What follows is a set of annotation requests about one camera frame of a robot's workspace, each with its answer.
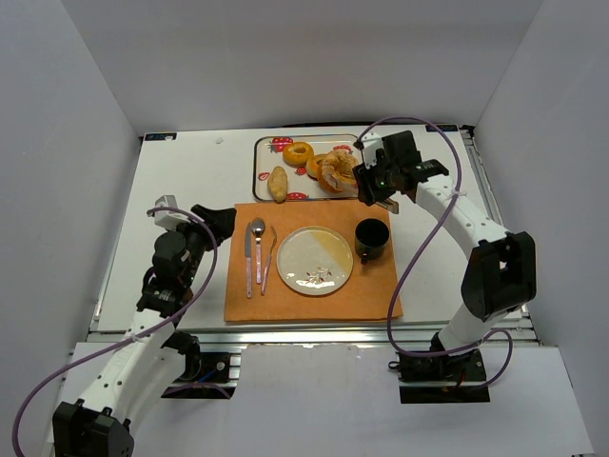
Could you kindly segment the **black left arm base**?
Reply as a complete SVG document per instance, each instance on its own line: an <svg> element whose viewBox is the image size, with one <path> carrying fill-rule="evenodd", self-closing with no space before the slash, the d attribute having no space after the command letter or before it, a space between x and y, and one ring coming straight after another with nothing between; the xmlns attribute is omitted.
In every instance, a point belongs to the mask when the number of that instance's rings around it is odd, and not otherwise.
<svg viewBox="0 0 609 457"><path fill-rule="evenodd" d="M236 354L201 350L199 340L175 332L164 348L176 349L184 362L183 373L165 390L163 399L229 400L236 389Z"/></svg>

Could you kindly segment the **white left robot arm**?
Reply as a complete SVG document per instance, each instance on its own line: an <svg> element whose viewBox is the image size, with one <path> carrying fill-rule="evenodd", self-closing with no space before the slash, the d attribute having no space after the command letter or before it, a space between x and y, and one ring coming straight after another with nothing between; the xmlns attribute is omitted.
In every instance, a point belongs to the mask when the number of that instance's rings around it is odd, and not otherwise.
<svg viewBox="0 0 609 457"><path fill-rule="evenodd" d="M237 211L200 205L184 211L164 197L148 215L164 233L155 240L131 324L77 400L54 411L57 456L131 455L135 429L169 386L203 375L198 339L177 327L200 296L192 284L205 253L232 236Z"/></svg>

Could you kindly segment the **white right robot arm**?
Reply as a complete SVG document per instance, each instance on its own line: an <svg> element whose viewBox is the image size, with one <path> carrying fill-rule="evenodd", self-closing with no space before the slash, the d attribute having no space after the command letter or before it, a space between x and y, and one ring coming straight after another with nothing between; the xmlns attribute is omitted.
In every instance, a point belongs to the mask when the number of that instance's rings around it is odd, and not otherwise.
<svg viewBox="0 0 609 457"><path fill-rule="evenodd" d="M462 305L434 337L433 352L457 356L472 351L498 321L535 298L533 237L513 233L486 216L462 192L459 175L451 175L436 159L422 159L411 131L385 137L368 132L354 147L363 158L353 169L361 202L396 212L391 196L408 196L436 219L438 229L447 231L467 259Z"/></svg>

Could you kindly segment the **large sugar-crusted bundt bread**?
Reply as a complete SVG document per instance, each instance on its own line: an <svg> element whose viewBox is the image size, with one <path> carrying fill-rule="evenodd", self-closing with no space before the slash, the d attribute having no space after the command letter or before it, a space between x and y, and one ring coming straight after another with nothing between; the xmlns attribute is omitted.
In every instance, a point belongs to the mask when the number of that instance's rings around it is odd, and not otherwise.
<svg viewBox="0 0 609 457"><path fill-rule="evenodd" d="M318 166L318 182L327 192L355 195L358 192L358 185L353 169L357 165L358 161L351 153L345 149L334 149Z"/></svg>

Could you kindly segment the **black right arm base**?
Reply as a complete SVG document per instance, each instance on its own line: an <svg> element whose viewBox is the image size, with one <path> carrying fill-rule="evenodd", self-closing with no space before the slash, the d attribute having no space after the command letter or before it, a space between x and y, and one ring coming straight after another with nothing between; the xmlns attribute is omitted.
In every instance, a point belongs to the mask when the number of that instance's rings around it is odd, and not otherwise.
<svg viewBox="0 0 609 457"><path fill-rule="evenodd" d="M400 350L387 367L398 375L401 403L404 405L488 403L487 372L477 348L450 355L439 333L428 350Z"/></svg>

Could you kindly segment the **metal kitchen tongs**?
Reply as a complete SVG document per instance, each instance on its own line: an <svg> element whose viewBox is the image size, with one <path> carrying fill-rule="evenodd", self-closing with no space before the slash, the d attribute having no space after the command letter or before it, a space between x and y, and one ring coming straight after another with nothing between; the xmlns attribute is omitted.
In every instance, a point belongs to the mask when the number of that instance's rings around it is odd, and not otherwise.
<svg viewBox="0 0 609 457"><path fill-rule="evenodd" d="M355 199L355 200L359 201L356 180L352 180L352 181L338 180L336 183L331 181L329 184L329 189L333 193L336 193L343 198L351 198L351 199ZM394 213L394 214L397 214L399 212L399 204L396 201L392 200L390 197L387 197L387 198L385 198L384 201L377 203L375 205L372 205L372 206L377 206L377 207L386 209L389 212Z"/></svg>

